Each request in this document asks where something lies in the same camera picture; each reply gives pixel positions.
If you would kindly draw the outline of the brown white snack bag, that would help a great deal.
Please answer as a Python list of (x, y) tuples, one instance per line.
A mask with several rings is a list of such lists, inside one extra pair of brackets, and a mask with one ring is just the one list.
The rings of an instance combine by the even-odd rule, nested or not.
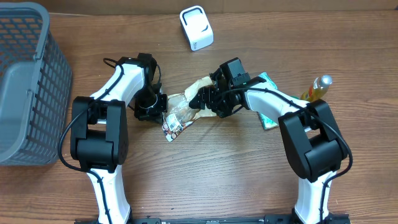
[(162, 124), (162, 130), (168, 142), (172, 142), (184, 129), (199, 118), (216, 116), (216, 113), (208, 108), (200, 110), (189, 107), (189, 102), (198, 93), (198, 90), (212, 84), (213, 81), (210, 77), (203, 77), (186, 88), (183, 93), (168, 96), (168, 109), (163, 115), (164, 121)]

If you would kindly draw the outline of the teal tissue packet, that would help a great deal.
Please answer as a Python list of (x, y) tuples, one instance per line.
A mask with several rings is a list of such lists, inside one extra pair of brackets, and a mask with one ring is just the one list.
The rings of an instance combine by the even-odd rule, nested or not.
[(277, 85), (272, 81), (272, 79), (268, 76), (268, 74), (266, 72), (260, 73), (259, 77), (265, 79), (267, 81), (267, 83), (273, 87), (273, 89), (275, 89), (275, 90), (278, 89)]

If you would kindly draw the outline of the small teal carton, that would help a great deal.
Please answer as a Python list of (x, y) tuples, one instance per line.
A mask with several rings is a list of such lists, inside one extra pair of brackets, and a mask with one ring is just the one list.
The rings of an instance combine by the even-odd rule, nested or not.
[(264, 130), (272, 129), (278, 127), (278, 124), (265, 116), (262, 113), (258, 113), (259, 119), (261, 121), (262, 127)]

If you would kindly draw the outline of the yellow dish soap bottle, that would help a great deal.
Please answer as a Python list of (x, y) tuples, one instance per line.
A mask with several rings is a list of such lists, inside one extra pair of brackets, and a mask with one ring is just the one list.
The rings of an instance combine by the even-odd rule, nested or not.
[(319, 100), (326, 94), (332, 83), (333, 79), (330, 75), (317, 77), (308, 90), (301, 95), (300, 99), (309, 102)]

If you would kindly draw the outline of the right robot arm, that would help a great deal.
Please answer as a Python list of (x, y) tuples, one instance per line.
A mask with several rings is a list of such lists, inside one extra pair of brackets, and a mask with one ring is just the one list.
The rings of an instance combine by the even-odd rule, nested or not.
[(264, 223), (349, 223), (334, 215), (327, 201), (332, 180), (346, 174), (344, 159), (352, 160), (327, 102), (308, 102), (275, 89), (269, 81), (251, 78), (238, 58), (210, 74), (212, 84), (198, 89), (189, 101), (193, 109), (208, 108), (220, 118), (239, 109), (264, 114), (278, 124), (286, 158), (298, 176), (298, 198), (289, 215), (265, 215)]

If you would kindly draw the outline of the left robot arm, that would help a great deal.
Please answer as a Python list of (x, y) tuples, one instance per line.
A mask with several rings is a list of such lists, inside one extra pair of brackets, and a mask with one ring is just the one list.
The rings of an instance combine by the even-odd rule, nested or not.
[(139, 121), (161, 123), (167, 95), (154, 80), (160, 68), (151, 54), (104, 62), (114, 68), (113, 76), (91, 96), (73, 100), (70, 154), (93, 185), (99, 208), (95, 222), (132, 223), (122, 175), (129, 149), (126, 111), (132, 106)]

